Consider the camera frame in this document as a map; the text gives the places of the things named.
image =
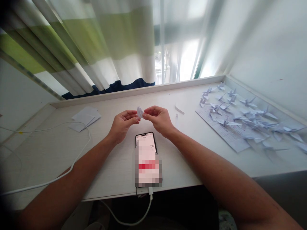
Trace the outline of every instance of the white desk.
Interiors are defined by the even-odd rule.
[[[33,127],[45,129],[63,122],[72,121],[71,117],[85,106],[96,107],[102,118],[89,127],[92,139],[83,152],[85,154],[108,134],[114,116],[118,113],[126,109],[136,109],[138,106],[145,109],[152,105],[159,105],[168,109],[173,124],[175,123],[175,115],[178,113],[178,128],[180,131],[229,160],[251,177],[307,170],[307,156],[298,149],[278,153],[282,160],[277,163],[271,162],[266,157],[255,153],[252,149],[247,149],[237,154],[198,116],[195,109],[199,107],[201,92],[208,87],[204,84],[220,82],[222,79],[223,76],[199,79],[192,83],[182,82],[170,84],[169,86],[156,86],[150,89],[153,91],[148,94],[142,94],[146,90],[143,88],[110,95],[99,95],[93,98],[80,98],[71,102],[54,103],[52,104],[53,106],[48,105],[39,111],[28,122],[24,130],[33,130]],[[175,110],[176,101],[180,101],[183,105],[185,115]],[[20,172],[20,162],[13,154],[5,161],[3,172],[9,184],[7,190],[47,182],[57,177],[71,165],[88,141],[88,133],[86,129],[78,133],[69,129],[68,126],[69,124],[64,124],[49,131],[32,133],[29,137],[24,134],[17,134],[7,142],[8,146],[14,148],[12,147],[13,145],[24,140],[16,149],[23,162],[18,184],[16,184],[16,181]],[[154,188],[153,190],[161,191],[201,184],[176,147],[156,132],[151,122],[142,119],[140,124],[133,125],[129,129],[124,141],[110,153],[84,196],[85,201],[129,196],[136,193],[131,173],[131,155],[134,153],[135,136],[150,131],[153,131],[155,135],[158,154],[162,158],[163,172],[163,187]],[[43,188],[12,195],[13,208],[25,208]],[[138,188],[138,194],[146,192],[147,189]]]

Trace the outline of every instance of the finger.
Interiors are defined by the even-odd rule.
[[[159,107],[159,106],[151,106],[147,109],[144,110],[144,113],[147,113],[147,114],[158,114],[158,112],[163,109],[162,107]]]
[[[137,114],[128,114],[127,116],[125,116],[125,118],[127,119],[127,120],[129,120],[130,118],[133,118],[133,117],[137,117],[138,115]]]
[[[125,110],[124,112],[121,112],[118,115],[123,115],[124,117],[127,116],[128,114],[134,114],[134,113],[138,113],[136,110]]]
[[[146,113],[143,113],[143,117],[144,117],[145,120],[151,121],[152,123],[155,123],[156,119],[157,119],[156,116],[152,116],[152,115],[146,114]]]
[[[134,118],[131,118],[127,121],[125,121],[125,123],[127,124],[128,127],[130,127],[131,125],[133,125],[134,123],[140,121],[141,119],[139,117],[134,117]]]

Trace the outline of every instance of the phone screen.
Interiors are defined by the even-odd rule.
[[[140,141],[140,144],[142,146],[149,146],[149,147],[155,149],[156,153],[157,153],[157,147],[156,147],[156,143],[154,141],[154,134],[152,132],[137,135],[135,137],[135,147],[137,146],[138,141]]]
[[[152,132],[136,136],[136,187],[162,187],[162,161]]]

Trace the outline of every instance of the navy blue curtain hem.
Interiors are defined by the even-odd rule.
[[[142,88],[142,87],[147,87],[147,86],[154,86],[154,83],[146,83],[143,78],[138,78],[134,82],[132,82],[129,85],[122,85],[121,81],[118,80],[114,82],[113,84],[110,85],[109,88],[104,89],[103,91],[100,91],[97,89],[95,85],[93,85],[93,91],[91,93],[86,93],[83,95],[78,95],[78,96],[73,96],[71,93],[65,93],[62,95],[63,98],[66,100],[68,99],[74,99],[74,98],[81,98],[81,97],[86,97],[86,96],[93,96],[93,95],[98,95],[98,94],[105,94],[105,93],[113,93],[113,92],[118,92],[118,91],[123,91],[123,90],[129,90],[129,89],[134,89],[134,88]]]

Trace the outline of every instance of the person's hand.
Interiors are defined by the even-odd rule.
[[[172,134],[177,129],[173,126],[169,112],[165,108],[152,106],[144,110],[143,117],[153,123],[154,128],[164,137]]]
[[[136,113],[136,110],[126,110],[115,116],[108,136],[116,144],[119,144],[125,139],[126,133],[131,125],[140,123],[139,121],[141,119]]]

